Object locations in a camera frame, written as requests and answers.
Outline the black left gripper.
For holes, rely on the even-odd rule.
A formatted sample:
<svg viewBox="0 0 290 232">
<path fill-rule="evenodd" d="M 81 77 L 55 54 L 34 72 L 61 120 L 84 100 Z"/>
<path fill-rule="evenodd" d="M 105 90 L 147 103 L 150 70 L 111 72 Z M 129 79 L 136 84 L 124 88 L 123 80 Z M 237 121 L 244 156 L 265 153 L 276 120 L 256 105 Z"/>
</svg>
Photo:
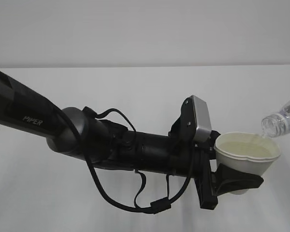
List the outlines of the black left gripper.
<svg viewBox="0 0 290 232">
<path fill-rule="evenodd" d="M 169 195 L 150 203 L 150 210 L 167 210 L 185 192 L 193 180 L 199 197 L 200 208 L 213 210 L 218 204 L 217 196 L 234 191 L 257 189 L 264 182 L 261 176 L 234 170 L 219 164 L 211 171 L 210 160 L 216 157 L 214 143 L 219 132 L 213 130 L 204 142 L 184 140 L 179 128 L 172 126 L 168 136 L 149 133 L 135 133 L 135 173 L 141 177 L 140 194 L 146 185 L 144 172 L 165 174 L 166 181 L 171 175 L 183 176 L 183 186 L 172 197 Z"/>
</svg>

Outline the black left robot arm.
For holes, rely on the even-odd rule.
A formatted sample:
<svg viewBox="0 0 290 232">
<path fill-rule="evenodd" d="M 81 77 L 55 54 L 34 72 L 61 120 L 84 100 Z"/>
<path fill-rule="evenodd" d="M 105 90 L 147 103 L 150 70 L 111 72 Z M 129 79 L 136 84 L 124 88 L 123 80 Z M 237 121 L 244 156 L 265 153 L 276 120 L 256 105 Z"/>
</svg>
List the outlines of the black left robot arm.
<svg viewBox="0 0 290 232">
<path fill-rule="evenodd" d="M 51 150 L 84 160 L 101 196 L 119 209 L 145 214 L 170 209 L 194 180 L 200 207 L 213 210 L 219 195 L 257 189 L 263 183 L 260 174 L 237 171 L 225 164 L 211 170 L 219 133 L 211 128 L 206 102 L 196 96 L 185 99 L 166 136 L 138 132 L 131 123 L 124 126 L 107 120 L 113 111 L 110 108 L 98 114 L 89 107 L 59 109 L 0 71 L 0 124 L 44 137 Z M 183 176 L 185 182 L 173 197 L 153 201 L 148 207 L 131 207 L 107 195 L 96 169 L 134 171 L 142 179 L 142 188 L 145 172 Z"/>
</svg>

